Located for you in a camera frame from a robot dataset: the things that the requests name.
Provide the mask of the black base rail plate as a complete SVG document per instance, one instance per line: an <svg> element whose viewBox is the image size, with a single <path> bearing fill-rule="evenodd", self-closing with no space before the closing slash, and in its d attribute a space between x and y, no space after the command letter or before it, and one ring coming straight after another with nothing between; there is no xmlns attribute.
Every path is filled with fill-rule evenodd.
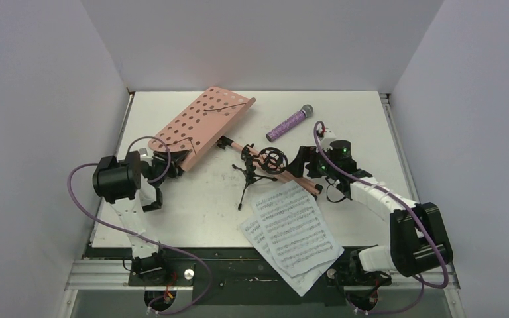
<svg viewBox="0 0 509 318"><path fill-rule="evenodd" d="M146 287L145 302L164 311L176 302L177 289L200 297L198 305L299 305L322 303L344 306L350 297L371 308L378 301L378 289L392 283L385 272L356 274L349 258L352 249L326 265L309 290L300 296L254 248L190 248L203 260L167 250L155 266L151 260L133 260L129 248L87 247L88 259L120 260L129 271L131 287Z"/></svg>

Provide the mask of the sheet music page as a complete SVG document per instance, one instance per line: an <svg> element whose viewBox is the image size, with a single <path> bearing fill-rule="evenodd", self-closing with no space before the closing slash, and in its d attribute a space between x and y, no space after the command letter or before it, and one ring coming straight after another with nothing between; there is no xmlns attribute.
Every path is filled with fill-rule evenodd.
<svg viewBox="0 0 509 318"><path fill-rule="evenodd" d="M270 253L289 276L305 274L343 253L313 195L295 181L251 200Z"/></svg>
<svg viewBox="0 0 509 318"><path fill-rule="evenodd" d="M247 240L300 296L304 296L342 254L319 216L282 220L283 228L265 229L253 216L241 230Z"/></svg>

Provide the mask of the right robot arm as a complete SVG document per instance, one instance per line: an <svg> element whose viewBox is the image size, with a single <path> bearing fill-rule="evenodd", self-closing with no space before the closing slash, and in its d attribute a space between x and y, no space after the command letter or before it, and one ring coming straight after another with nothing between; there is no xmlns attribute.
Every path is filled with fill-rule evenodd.
<svg viewBox="0 0 509 318"><path fill-rule="evenodd" d="M296 177L332 181L346 199L364 205L386 222L388 244L350 254L348 275L354 283L365 284L374 273L397 271L429 287L448 285L447 264L453 260L453 251L439 207L406 199L359 168L349 141L333 141L328 149L302 146L287 171Z"/></svg>

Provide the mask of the purple glitter microphone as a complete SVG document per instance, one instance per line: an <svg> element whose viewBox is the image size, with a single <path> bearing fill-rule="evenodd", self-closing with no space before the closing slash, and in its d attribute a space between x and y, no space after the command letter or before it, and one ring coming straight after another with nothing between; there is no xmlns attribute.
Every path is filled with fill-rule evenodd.
<svg viewBox="0 0 509 318"><path fill-rule="evenodd" d="M314 109L312 105L303 105L299 111L295 112L287 119L282 121L279 125L274 127L271 131L266 133L267 141L274 142L275 140L279 139L281 136L292 130L305 119L312 117L313 113Z"/></svg>

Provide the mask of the black mini tripod mic stand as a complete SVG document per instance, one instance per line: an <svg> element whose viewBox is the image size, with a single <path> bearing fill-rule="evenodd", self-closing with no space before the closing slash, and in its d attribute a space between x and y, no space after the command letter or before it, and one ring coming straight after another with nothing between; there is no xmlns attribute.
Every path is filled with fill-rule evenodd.
<svg viewBox="0 0 509 318"><path fill-rule="evenodd" d="M245 179L237 206L239 211L243 207L245 192L249 186L263 179L277 181L277 175L285 172L288 165L288 158L285 153L275 147L266 147L261 151L252 152L250 145L244 146L241 149L241 160L244 164L243 168L232 165L232 168L240 171Z"/></svg>

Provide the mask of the pink music stand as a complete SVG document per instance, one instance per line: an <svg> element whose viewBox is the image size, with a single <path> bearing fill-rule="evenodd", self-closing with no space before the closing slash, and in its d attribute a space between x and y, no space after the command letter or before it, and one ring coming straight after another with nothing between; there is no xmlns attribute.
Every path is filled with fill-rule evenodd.
<svg viewBox="0 0 509 318"><path fill-rule="evenodd" d="M181 156L176 165L189 172L255 103L254 97L212 86L161 129L148 147L155 154Z"/></svg>

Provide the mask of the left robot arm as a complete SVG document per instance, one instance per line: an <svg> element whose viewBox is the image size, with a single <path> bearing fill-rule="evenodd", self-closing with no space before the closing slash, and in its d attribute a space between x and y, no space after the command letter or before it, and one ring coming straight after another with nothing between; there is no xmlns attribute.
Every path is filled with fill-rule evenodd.
<svg viewBox="0 0 509 318"><path fill-rule="evenodd" d="M183 174L180 164L189 150L174 154L147 148L130 151L123 160L114 156L100 160L92 181L96 194L103 198L118 216L122 228L128 230L131 244L131 270L147 277L154 285L163 285L172 269L164 252L156 243L157 236L146 220L146 213L162 208L160 185L166 178Z"/></svg>

